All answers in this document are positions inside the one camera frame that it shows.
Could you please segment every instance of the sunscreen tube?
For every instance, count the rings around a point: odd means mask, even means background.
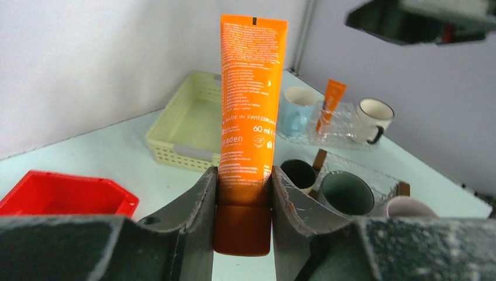
[[[270,251],[270,183],[288,23],[221,16],[222,137],[213,249]]]
[[[335,80],[329,79],[327,83],[324,103],[322,106],[322,113],[317,121],[315,130],[317,133],[321,132],[321,126],[330,124],[332,112],[336,110],[337,105],[346,92],[346,85]]]

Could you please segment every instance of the logo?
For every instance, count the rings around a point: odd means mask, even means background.
[[[265,139],[261,135],[256,135],[253,137],[253,144],[257,148],[261,148],[265,144]]]

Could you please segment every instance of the white table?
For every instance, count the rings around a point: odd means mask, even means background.
[[[309,87],[285,71],[282,90],[295,85]],[[144,136],[159,115],[160,112],[152,112],[1,161],[0,198],[27,171],[39,169],[113,179],[140,198],[134,220],[153,213],[188,190],[201,175],[154,161]],[[441,217],[487,218],[491,212],[489,205],[389,139],[382,139],[373,152],[327,150],[408,182],[411,196],[427,203]],[[280,165],[289,158],[312,163],[317,151],[317,147],[277,138],[274,164]],[[216,253],[212,280],[275,280],[274,255],[271,252],[261,258],[243,258]]]

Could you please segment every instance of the gray mug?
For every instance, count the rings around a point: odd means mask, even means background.
[[[355,174],[333,171],[322,180],[319,202],[345,215],[367,215],[374,208],[374,194]]]

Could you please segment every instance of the brown tube cap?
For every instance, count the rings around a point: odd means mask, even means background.
[[[234,256],[267,255],[271,221],[269,208],[217,206],[213,249]]]

